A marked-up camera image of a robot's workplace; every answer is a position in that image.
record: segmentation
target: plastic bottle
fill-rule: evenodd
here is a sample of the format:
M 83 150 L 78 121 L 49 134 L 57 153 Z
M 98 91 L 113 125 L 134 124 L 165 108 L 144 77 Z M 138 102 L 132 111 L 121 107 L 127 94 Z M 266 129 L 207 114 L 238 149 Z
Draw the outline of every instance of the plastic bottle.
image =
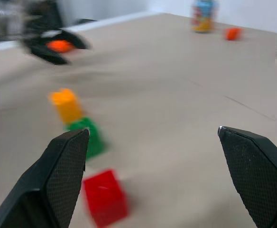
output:
M 196 0 L 194 3 L 193 30 L 199 33 L 213 29 L 214 0 Z

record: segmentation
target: red block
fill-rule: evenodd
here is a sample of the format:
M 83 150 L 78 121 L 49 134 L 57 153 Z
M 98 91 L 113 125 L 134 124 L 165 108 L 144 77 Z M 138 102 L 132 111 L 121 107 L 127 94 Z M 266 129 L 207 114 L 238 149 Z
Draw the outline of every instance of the red block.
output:
M 126 195 L 113 170 L 85 179 L 83 186 L 88 209 L 98 227 L 105 227 L 128 215 Z

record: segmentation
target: green block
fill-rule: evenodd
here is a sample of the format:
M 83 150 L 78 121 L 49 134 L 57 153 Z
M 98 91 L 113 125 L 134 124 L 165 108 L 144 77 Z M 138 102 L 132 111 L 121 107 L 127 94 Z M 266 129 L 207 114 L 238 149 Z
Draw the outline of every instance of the green block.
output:
M 102 153 L 105 150 L 105 145 L 102 140 L 102 136 L 99 130 L 97 129 L 95 123 L 91 119 L 84 117 L 80 121 L 76 121 L 68 125 L 67 129 L 69 131 L 89 129 L 90 139 L 87 148 L 86 160 L 89 160 L 90 158 Z

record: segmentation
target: white wall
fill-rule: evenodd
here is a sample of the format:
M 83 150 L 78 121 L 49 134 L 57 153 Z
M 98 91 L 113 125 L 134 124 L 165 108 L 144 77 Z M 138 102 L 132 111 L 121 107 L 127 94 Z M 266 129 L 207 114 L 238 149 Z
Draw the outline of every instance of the white wall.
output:
M 74 22 L 78 18 L 101 20 L 145 10 L 189 17 L 194 0 L 60 1 L 68 8 L 67 20 Z M 277 1 L 218 0 L 218 3 L 218 22 L 277 32 Z

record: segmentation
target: toy block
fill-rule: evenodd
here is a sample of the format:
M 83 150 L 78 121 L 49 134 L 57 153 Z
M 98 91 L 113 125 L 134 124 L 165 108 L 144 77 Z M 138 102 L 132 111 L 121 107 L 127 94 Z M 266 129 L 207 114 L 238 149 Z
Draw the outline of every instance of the toy block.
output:
M 128 215 L 126 195 L 113 170 L 106 170 L 83 181 L 87 208 L 97 227 L 108 226 Z
M 95 123 L 91 119 L 84 117 L 80 121 L 76 121 L 72 124 L 67 125 L 67 130 L 69 131 L 82 129 L 89 129 L 90 131 L 90 139 L 86 155 L 86 160 L 88 160 L 102 153 L 105 150 L 105 145 L 102 140 L 101 134 L 99 133 Z
M 71 124 L 83 118 L 78 99 L 70 89 L 61 89 L 60 92 L 51 93 L 49 99 L 65 124 Z

